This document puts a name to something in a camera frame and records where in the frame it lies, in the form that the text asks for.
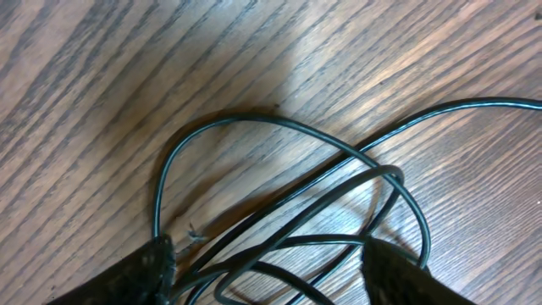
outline wooden table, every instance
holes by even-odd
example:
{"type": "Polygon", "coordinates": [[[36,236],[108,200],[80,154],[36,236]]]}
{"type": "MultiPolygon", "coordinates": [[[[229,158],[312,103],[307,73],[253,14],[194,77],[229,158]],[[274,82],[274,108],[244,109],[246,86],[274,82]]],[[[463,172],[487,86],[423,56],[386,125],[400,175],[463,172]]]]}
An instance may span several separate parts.
{"type": "MultiPolygon", "coordinates": [[[[147,241],[163,146],[200,116],[282,114],[353,144],[444,101],[542,98],[537,9],[534,0],[3,1],[0,302],[45,302],[147,241]]],[[[540,126],[534,111],[464,110],[370,151],[405,170],[431,227],[435,277],[477,303],[541,300],[540,126]]],[[[179,249],[189,222],[217,235],[336,153],[272,125],[207,131],[174,163],[163,227],[179,249]]],[[[217,260],[363,169],[349,164],[217,260]]],[[[389,191],[380,180],[360,186],[299,234],[356,232],[389,191]]],[[[379,234],[419,249],[404,202],[379,234]]],[[[265,259],[307,277],[339,250],[265,259]]],[[[356,257],[319,288],[364,303],[358,266],[356,257]]],[[[246,274],[228,293],[280,303],[294,292],[246,274]]],[[[211,291],[201,298],[213,302],[211,291]]]]}

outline wire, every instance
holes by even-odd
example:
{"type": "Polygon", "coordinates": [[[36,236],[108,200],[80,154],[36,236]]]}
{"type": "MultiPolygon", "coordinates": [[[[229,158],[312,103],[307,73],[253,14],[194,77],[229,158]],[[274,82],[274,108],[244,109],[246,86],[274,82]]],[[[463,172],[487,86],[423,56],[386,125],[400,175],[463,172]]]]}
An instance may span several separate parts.
{"type": "Polygon", "coordinates": [[[235,279],[237,279],[246,271],[250,270],[253,272],[273,276],[298,290],[300,293],[294,298],[292,298],[288,302],[288,304],[296,304],[303,297],[308,297],[318,304],[332,304],[332,302],[321,292],[319,292],[315,288],[315,286],[317,286],[329,275],[331,275],[335,270],[337,270],[360,246],[362,246],[366,236],[372,234],[373,231],[378,227],[378,225],[382,222],[388,212],[393,208],[399,196],[403,197],[406,204],[409,206],[409,208],[412,210],[416,217],[422,238],[422,248],[419,257],[415,258],[409,252],[404,251],[398,246],[390,244],[390,247],[395,251],[401,253],[401,255],[409,258],[410,260],[416,261],[418,267],[428,272],[429,269],[427,269],[427,262],[429,260],[431,247],[429,226],[427,220],[423,216],[420,207],[418,206],[418,203],[410,194],[410,192],[403,186],[403,173],[399,168],[395,166],[378,164],[375,160],[371,159],[364,153],[367,150],[377,146],[381,142],[403,132],[404,130],[426,119],[430,119],[439,114],[445,114],[456,110],[482,107],[509,107],[542,110],[542,102],[521,98],[483,97],[443,103],[441,105],[427,108],[424,111],[411,115],[405,119],[399,120],[396,123],[389,125],[383,130],[361,141],[354,147],[333,136],[327,135],[319,130],[296,122],[292,119],[268,114],[229,114],[212,119],[208,122],[204,122],[189,129],[178,140],[174,147],[168,152],[167,157],[163,162],[154,194],[152,216],[153,237],[157,237],[160,235],[161,201],[169,167],[171,166],[175,156],[186,145],[188,141],[209,128],[226,125],[238,121],[254,121],[281,125],[291,128],[293,130],[300,131],[304,134],[313,136],[321,141],[333,145],[339,148],[344,154],[332,160],[328,164],[325,164],[320,169],[315,170],[313,173],[298,182],[295,186],[292,186],[289,190],[285,191],[277,198],[275,198],[270,204],[262,207],[260,210],[256,211],[245,220],[240,222],[237,226],[232,228],[232,230],[225,234],[224,237],[218,240],[210,249],[203,253],[203,255],[199,257],[199,259],[197,259],[193,264],[191,264],[191,266],[188,268],[188,270],[186,270],[186,272],[180,275],[179,279],[175,282],[173,286],[170,300],[172,302],[176,301],[181,294],[191,289],[191,293],[185,301],[185,304],[194,304],[197,298],[220,275],[225,275],[225,277],[217,284],[215,288],[215,298],[217,299],[217,301],[223,304],[243,304],[230,298],[224,297],[222,293],[226,289],[226,287],[229,286],[235,279]],[[339,186],[320,197],[315,203],[311,204],[308,208],[303,210],[293,220],[291,220],[285,226],[275,232],[262,244],[239,252],[222,263],[217,263],[211,267],[202,269],[221,250],[223,250],[235,238],[240,236],[243,232],[248,230],[258,221],[271,214],[277,208],[282,207],[293,198],[301,195],[304,191],[316,185],[319,181],[332,175],[336,170],[340,169],[348,162],[352,161],[352,159],[354,158],[361,160],[371,169],[364,171],[361,174],[354,175],[347,181],[341,183],[339,186]],[[394,187],[394,190],[390,194],[390,197],[388,198],[384,206],[374,217],[374,219],[368,224],[366,228],[363,228],[358,235],[318,235],[288,237],[292,232],[305,224],[310,218],[314,217],[324,208],[328,207],[332,202],[342,197],[353,188],[380,176],[382,176],[388,183],[390,183],[394,187]],[[259,259],[262,258],[263,255],[277,249],[323,244],[347,244],[349,246],[337,258],[324,266],[324,268],[320,270],[320,273],[314,279],[312,279],[310,283],[305,282],[304,280],[288,272],[287,270],[273,266],[268,263],[259,262],[259,259]]]}

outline wood grain surface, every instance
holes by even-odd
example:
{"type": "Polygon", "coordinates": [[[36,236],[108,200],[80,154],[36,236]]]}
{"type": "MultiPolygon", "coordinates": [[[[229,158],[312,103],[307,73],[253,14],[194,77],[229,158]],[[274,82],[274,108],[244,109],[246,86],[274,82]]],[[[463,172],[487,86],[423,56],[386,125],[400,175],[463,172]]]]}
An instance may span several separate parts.
{"type": "MultiPolygon", "coordinates": [[[[152,177],[168,139],[222,111],[282,114],[352,144],[408,114],[482,96],[542,99],[539,2],[4,0],[0,2],[0,303],[40,304],[150,237],[152,177]]],[[[431,119],[370,151],[406,172],[429,220],[438,280],[480,304],[539,304],[541,114],[486,108],[431,119]]],[[[216,236],[337,153],[306,136],[239,123],[174,162],[163,228],[216,236]]],[[[352,162],[216,259],[253,246],[352,162]]],[[[358,187],[297,234],[353,233],[390,189],[358,187]]],[[[419,249],[404,202],[379,231],[419,249]]],[[[340,247],[275,252],[307,277],[340,247]]],[[[366,303],[359,258],[319,288],[366,303]]],[[[293,295],[245,274],[247,302],[293,295]]],[[[201,304],[214,303],[209,290],[201,304]]]]}

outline coiled cable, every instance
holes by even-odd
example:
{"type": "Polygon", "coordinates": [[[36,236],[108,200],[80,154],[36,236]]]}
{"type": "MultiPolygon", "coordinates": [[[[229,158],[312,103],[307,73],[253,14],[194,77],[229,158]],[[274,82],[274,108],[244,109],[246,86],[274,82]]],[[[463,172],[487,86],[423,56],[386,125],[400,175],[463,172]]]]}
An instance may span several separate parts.
{"type": "Polygon", "coordinates": [[[318,291],[315,286],[317,286],[334,271],[336,271],[349,257],[351,257],[351,255],[360,246],[362,246],[365,237],[374,232],[374,230],[388,214],[388,212],[393,208],[399,196],[404,198],[406,204],[409,206],[409,208],[414,213],[414,216],[416,217],[422,238],[422,248],[419,258],[414,258],[409,252],[402,250],[400,247],[391,244],[390,246],[393,247],[397,252],[403,254],[405,257],[411,259],[412,261],[415,261],[418,267],[429,271],[427,269],[427,262],[429,260],[431,248],[429,226],[427,220],[423,216],[420,207],[418,206],[418,203],[410,194],[410,192],[403,186],[404,177],[402,171],[393,165],[380,165],[364,153],[367,150],[377,146],[381,142],[403,132],[404,130],[426,119],[430,119],[439,114],[445,114],[456,110],[482,107],[509,107],[542,110],[542,102],[521,98],[482,97],[442,103],[440,105],[436,105],[416,114],[413,114],[405,119],[401,119],[396,123],[384,128],[383,130],[371,135],[354,147],[333,136],[325,134],[322,131],[296,122],[292,119],[268,114],[227,114],[191,128],[177,141],[173,148],[168,152],[167,157],[163,162],[154,194],[152,212],[153,237],[160,235],[160,208],[163,189],[165,186],[169,167],[171,166],[175,156],[186,145],[186,143],[193,139],[196,135],[207,129],[239,121],[254,121],[281,125],[313,136],[321,141],[327,142],[328,144],[339,148],[344,154],[332,160],[328,164],[325,164],[320,169],[317,169],[316,171],[299,181],[289,190],[283,192],[281,195],[275,198],[270,204],[257,210],[255,213],[241,221],[238,225],[232,228],[232,230],[226,233],[212,247],[210,247],[206,252],[204,252],[203,255],[199,257],[199,259],[192,263],[183,274],[180,275],[179,279],[177,279],[173,286],[170,300],[172,302],[175,302],[181,294],[191,289],[191,293],[187,297],[185,304],[194,304],[197,298],[220,275],[225,274],[225,277],[217,284],[215,288],[215,298],[222,304],[244,305],[244,303],[237,302],[228,297],[224,297],[223,292],[226,287],[229,286],[235,279],[237,279],[244,272],[250,270],[282,280],[286,284],[298,290],[299,294],[297,294],[295,297],[288,301],[287,304],[289,305],[297,304],[303,297],[308,297],[317,304],[333,304],[326,296],[324,296],[320,291],[318,291]],[[243,232],[248,230],[258,221],[271,214],[277,208],[282,207],[290,200],[301,195],[304,191],[316,185],[319,181],[332,175],[336,170],[340,169],[348,162],[352,161],[352,159],[354,158],[357,158],[364,162],[370,167],[370,169],[362,172],[361,174],[352,176],[350,179],[341,183],[333,190],[327,192],[316,202],[305,208],[301,213],[299,213],[294,219],[292,219],[290,222],[280,228],[277,232],[272,234],[266,241],[262,242],[260,245],[239,252],[236,255],[226,259],[222,263],[217,263],[215,265],[202,269],[221,250],[223,250],[235,238],[240,236],[243,232]],[[328,207],[332,202],[336,201],[338,198],[342,197],[350,190],[380,176],[382,176],[388,183],[393,186],[393,192],[391,192],[390,197],[387,199],[384,206],[380,209],[376,216],[365,228],[360,231],[358,235],[315,235],[288,237],[291,233],[293,233],[295,230],[305,224],[310,218],[314,217],[316,214],[321,212],[324,208],[328,207]],[[268,263],[259,262],[259,259],[262,258],[263,255],[274,250],[287,247],[323,244],[343,244],[349,246],[334,260],[324,266],[324,268],[320,270],[319,274],[317,274],[310,281],[310,283],[307,283],[306,281],[300,279],[299,277],[295,276],[294,274],[288,272],[285,269],[273,266],[268,263]]]}

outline cable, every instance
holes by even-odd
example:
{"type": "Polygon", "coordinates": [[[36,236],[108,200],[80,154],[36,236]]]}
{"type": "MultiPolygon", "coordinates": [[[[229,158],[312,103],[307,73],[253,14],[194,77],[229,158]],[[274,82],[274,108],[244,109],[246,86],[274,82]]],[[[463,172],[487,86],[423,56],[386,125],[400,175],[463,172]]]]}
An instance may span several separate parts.
{"type": "Polygon", "coordinates": [[[203,253],[203,255],[199,259],[197,259],[188,268],[188,270],[186,270],[186,272],[180,275],[179,279],[174,284],[170,299],[174,302],[182,293],[191,289],[191,293],[188,296],[185,304],[194,304],[197,298],[203,293],[205,289],[207,289],[220,275],[225,274],[225,277],[217,284],[215,288],[215,298],[223,304],[243,304],[224,297],[222,295],[222,292],[240,275],[250,270],[273,276],[286,282],[287,284],[298,290],[300,293],[294,298],[292,298],[288,302],[288,304],[296,304],[303,297],[309,297],[311,300],[318,304],[331,304],[332,302],[326,296],[322,295],[322,293],[319,292],[315,288],[315,286],[317,286],[320,282],[325,280],[330,274],[337,270],[362,245],[364,238],[373,233],[373,231],[385,218],[387,213],[393,208],[399,196],[404,198],[406,204],[409,206],[409,208],[412,210],[416,217],[418,226],[420,227],[422,249],[419,258],[415,258],[410,253],[405,252],[397,246],[390,247],[392,247],[397,252],[400,252],[403,256],[411,259],[412,261],[415,260],[418,267],[429,271],[427,269],[427,261],[429,260],[431,243],[429,226],[416,200],[403,186],[403,173],[395,166],[378,164],[376,161],[374,161],[364,153],[367,150],[377,146],[381,142],[391,138],[392,136],[395,136],[426,119],[433,118],[436,115],[445,114],[461,109],[482,107],[509,107],[542,110],[542,102],[520,98],[484,97],[443,103],[441,105],[427,108],[424,111],[411,115],[405,119],[399,120],[398,122],[391,124],[383,130],[373,134],[364,141],[361,141],[354,147],[333,136],[327,135],[319,130],[313,129],[310,126],[296,122],[292,119],[267,114],[230,114],[212,119],[208,122],[204,122],[191,128],[180,138],[180,140],[178,140],[174,147],[169,151],[166,159],[163,162],[154,194],[152,216],[153,237],[160,235],[160,208],[163,188],[165,185],[165,180],[169,171],[169,167],[171,166],[175,156],[188,141],[209,128],[219,125],[226,125],[238,121],[254,121],[276,124],[300,131],[309,136],[313,136],[321,141],[327,142],[328,144],[339,148],[344,154],[339,156],[335,160],[329,162],[328,164],[325,164],[320,169],[315,170],[306,178],[298,182],[295,186],[292,186],[289,190],[285,191],[279,197],[275,198],[270,204],[256,211],[245,220],[240,222],[237,226],[232,228],[232,230],[230,230],[224,237],[218,240],[210,249],[203,253]],[[291,220],[284,227],[275,232],[271,237],[269,237],[259,246],[246,249],[245,251],[239,252],[231,258],[228,258],[222,263],[217,263],[211,267],[202,270],[202,268],[207,263],[209,263],[214,256],[216,256],[222,249],[229,245],[243,232],[248,230],[258,221],[271,214],[277,208],[282,207],[293,198],[299,196],[310,187],[316,185],[319,181],[332,175],[336,170],[340,169],[348,162],[352,161],[352,159],[354,158],[363,161],[371,169],[364,171],[361,174],[354,175],[347,181],[341,183],[339,186],[320,197],[315,203],[311,204],[308,208],[303,210],[293,220],[291,220]],[[310,218],[314,217],[324,208],[329,206],[336,199],[340,198],[351,189],[379,176],[382,176],[388,183],[390,183],[394,187],[394,190],[390,194],[390,197],[388,198],[384,206],[374,217],[374,219],[368,224],[366,228],[362,229],[358,235],[288,237],[292,232],[305,224],[310,218]],[[348,244],[350,246],[348,246],[346,250],[344,250],[332,262],[324,266],[320,273],[314,279],[312,279],[310,284],[306,283],[304,280],[299,279],[294,274],[282,268],[258,261],[263,255],[267,254],[268,252],[285,247],[335,243],[348,244]]]}

